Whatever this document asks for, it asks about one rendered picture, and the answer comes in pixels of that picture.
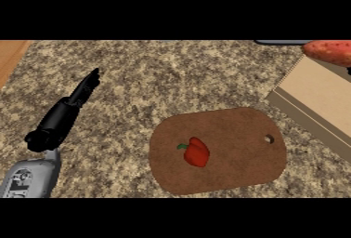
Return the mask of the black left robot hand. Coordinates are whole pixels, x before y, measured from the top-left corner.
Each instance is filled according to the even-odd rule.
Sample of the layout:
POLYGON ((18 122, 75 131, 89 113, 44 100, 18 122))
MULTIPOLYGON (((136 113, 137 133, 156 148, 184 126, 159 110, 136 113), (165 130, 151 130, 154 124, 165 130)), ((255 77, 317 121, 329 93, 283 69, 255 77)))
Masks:
POLYGON ((43 152, 56 149, 67 136, 95 88, 99 86, 99 69, 95 69, 75 87, 71 95, 62 97, 36 128, 25 136, 28 149, 43 152))

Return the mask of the brown wooden cutting board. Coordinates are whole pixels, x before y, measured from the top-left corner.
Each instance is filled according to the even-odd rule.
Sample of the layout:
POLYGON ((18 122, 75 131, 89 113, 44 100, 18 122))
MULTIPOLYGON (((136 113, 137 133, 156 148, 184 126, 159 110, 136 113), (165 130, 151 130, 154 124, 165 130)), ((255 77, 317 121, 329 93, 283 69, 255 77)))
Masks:
POLYGON ((283 136, 270 117, 252 108, 179 114, 156 126, 149 165, 161 187, 177 195, 264 184, 286 165, 283 136), (179 145, 198 138, 210 149, 204 167, 184 160, 179 145))

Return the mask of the open cardboard box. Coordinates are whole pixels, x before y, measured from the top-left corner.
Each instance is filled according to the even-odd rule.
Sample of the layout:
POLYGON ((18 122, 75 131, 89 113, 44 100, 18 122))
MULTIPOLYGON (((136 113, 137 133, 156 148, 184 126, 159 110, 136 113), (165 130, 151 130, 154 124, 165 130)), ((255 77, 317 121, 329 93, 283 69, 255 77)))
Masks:
POLYGON ((351 75, 302 56, 266 99, 351 163, 351 75))

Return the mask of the reddish sweet potato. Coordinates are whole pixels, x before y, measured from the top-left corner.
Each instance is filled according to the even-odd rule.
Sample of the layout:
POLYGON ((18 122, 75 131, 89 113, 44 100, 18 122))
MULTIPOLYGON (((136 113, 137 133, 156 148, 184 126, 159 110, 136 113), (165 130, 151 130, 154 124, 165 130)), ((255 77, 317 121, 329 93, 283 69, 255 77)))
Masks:
POLYGON ((351 67, 351 40, 314 40, 302 45, 307 57, 351 67))

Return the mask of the red bell pepper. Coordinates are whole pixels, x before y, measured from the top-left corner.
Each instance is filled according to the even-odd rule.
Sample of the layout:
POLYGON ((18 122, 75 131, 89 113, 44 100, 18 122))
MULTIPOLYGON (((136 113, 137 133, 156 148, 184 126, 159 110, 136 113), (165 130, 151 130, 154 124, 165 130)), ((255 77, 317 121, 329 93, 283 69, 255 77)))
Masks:
POLYGON ((180 144, 177 149, 184 149, 184 160, 186 162, 198 167, 205 167, 210 158, 210 149, 205 143, 196 138, 189 139, 187 144, 180 144))

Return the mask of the dark grey flat object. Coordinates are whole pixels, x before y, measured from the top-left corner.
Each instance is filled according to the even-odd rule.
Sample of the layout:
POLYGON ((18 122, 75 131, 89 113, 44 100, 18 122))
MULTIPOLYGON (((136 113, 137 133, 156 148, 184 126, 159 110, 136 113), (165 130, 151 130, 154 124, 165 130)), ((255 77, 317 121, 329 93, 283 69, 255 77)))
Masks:
POLYGON ((254 40, 254 42, 264 46, 302 46, 313 40, 254 40))

